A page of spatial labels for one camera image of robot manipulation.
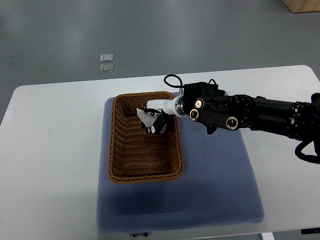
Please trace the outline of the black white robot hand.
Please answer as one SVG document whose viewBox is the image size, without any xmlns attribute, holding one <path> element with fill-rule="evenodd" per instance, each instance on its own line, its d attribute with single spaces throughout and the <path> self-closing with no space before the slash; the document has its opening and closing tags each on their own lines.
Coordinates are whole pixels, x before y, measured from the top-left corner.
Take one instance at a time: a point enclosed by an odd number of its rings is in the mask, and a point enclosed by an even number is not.
<svg viewBox="0 0 320 240">
<path fill-rule="evenodd" d="M 163 134 L 166 131 L 170 115 L 176 115 L 176 100 L 156 99 L 149 100 L 146 107 L 142 109 L 147 115 L 156 117 L 151 127 L 145 127 L 141 122 L 141 127 L 150 134 Z"/>
</svg>

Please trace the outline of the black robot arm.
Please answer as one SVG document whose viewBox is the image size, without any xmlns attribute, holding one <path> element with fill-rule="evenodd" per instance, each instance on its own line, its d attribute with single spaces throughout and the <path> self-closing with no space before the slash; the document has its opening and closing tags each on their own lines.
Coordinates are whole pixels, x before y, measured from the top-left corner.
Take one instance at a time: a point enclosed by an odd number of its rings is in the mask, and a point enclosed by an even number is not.
<svg viewBox="0 0 320 240">
<path fill-rule="evenodd" d="M 288 102 L 227 95 L 214 79 L 177 85 L 182 91 L 175 103 L 178 115 L 204 125 L 209 135 L 218 128 L 236 131 L 249 128 L 300 141 L 295 155 L 308 163 L 320 162 L 320 95 L 311 95 L 310 102 Z"/>
</svg>

